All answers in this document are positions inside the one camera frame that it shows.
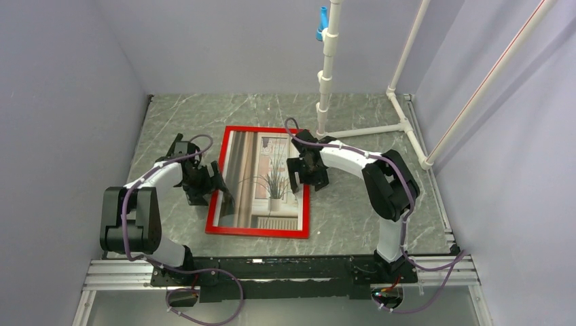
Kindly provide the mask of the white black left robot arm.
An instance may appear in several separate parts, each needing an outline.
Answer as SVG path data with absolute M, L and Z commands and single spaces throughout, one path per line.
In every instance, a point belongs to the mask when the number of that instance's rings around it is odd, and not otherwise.
M 206 197 L 219 192 L 231 196 L 218 163 L 202 164 L 204 151 L 191 141 L 176 138 L 165 156 L 144 175 L 103 194 L 99 242 L 102 250 L 146 259 L 168 270 L 178 285 L 195 276 L 191 249 L 162 233 L 160 200 L 172 188 L 181 188 L 191 206 L 208 206 Z

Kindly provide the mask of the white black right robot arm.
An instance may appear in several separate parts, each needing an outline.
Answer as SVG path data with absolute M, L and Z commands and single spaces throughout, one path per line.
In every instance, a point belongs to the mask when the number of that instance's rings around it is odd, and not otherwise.
M 420 194 L 417 182 L 401 155 L 352 147 L 333 137 L 316 139 L 309 130 L 290 134 L 298 156 L 287 159 L 290 188 L 301 185 L 319 191 L 329 185 L 328 169 L 334 168 L 363 180 L 372 209 L 380 218 L 374 272 L 390 282 L 399 275 L 406 259 L 404 244 L 406 218 L 414 210 Z

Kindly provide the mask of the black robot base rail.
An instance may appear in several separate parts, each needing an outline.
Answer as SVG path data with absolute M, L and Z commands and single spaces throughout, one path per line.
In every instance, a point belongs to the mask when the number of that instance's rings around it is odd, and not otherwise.
M 378 269 L 375 254 L 296 255 L 264 257 L 195 257 L 199 277 L 186 276 L 186 287 L 199 290 L 201 303 L 238 298 L 239 279 L 243 297 L 287 299 L 347 297 L 368 300 L 376 287 L 413 285 L 418 282 L 415 267 L 405 262 L 399 271 L 387 274 Z

